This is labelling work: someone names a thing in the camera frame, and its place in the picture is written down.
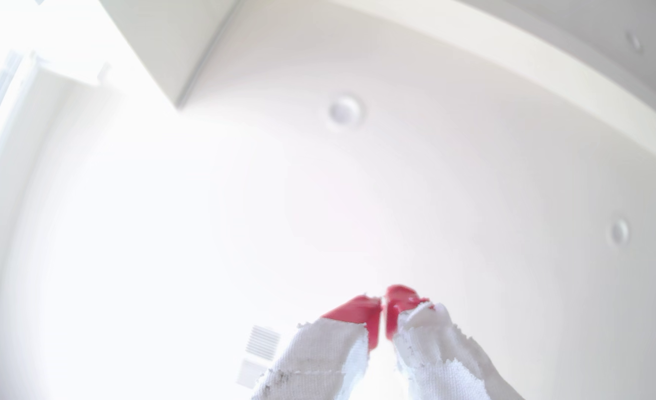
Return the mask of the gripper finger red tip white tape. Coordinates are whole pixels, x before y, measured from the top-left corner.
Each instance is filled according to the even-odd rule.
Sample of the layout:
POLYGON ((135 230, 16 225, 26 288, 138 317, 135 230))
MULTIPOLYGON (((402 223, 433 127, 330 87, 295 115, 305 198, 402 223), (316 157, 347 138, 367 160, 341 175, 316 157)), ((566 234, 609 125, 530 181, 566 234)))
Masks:
POLYGON ((410 399, 523 399, 443 304, 410 287, 386 290, 386 337, 410 399))
POLYGON ((382 310, 379 297, 356 296, 300 325, 252 399, 349 399, 377 347, 382 310))

